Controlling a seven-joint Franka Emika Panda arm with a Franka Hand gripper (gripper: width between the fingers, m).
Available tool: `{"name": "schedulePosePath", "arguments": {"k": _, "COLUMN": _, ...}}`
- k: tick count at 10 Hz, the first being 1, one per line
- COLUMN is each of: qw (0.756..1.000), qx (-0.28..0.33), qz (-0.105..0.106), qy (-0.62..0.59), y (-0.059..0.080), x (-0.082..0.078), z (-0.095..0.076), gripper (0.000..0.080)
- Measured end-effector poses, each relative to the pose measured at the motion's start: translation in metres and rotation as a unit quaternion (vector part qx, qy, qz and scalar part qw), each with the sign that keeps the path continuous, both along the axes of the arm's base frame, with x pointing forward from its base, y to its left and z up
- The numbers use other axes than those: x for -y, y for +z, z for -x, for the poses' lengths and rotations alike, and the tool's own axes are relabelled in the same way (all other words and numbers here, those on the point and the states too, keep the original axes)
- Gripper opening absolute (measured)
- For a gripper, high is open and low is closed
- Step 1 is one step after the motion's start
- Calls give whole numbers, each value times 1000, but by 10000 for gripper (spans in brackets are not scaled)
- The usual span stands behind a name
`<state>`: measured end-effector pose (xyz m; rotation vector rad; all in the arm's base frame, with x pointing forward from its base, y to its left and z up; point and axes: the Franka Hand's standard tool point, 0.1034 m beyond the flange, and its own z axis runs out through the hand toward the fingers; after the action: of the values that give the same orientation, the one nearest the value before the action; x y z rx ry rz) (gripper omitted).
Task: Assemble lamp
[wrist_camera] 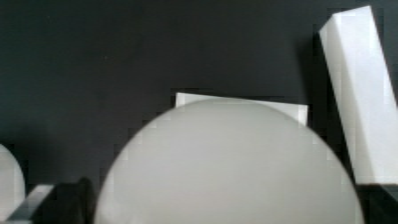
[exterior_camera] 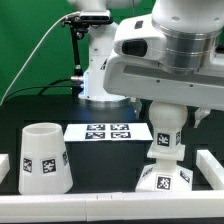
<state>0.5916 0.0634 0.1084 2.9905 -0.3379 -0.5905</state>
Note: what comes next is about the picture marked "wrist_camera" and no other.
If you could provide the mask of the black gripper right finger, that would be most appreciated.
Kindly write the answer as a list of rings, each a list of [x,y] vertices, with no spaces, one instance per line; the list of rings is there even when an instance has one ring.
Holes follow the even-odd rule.
[[[356,186],[365,224],[398,224],[398,185],[360,184]]]

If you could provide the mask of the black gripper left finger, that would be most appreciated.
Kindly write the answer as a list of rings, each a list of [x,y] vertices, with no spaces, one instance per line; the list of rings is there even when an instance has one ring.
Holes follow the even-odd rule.
[[[74,183],[35,186],[5,224],[90,224],[92,213],[92,183],[81,178]]]

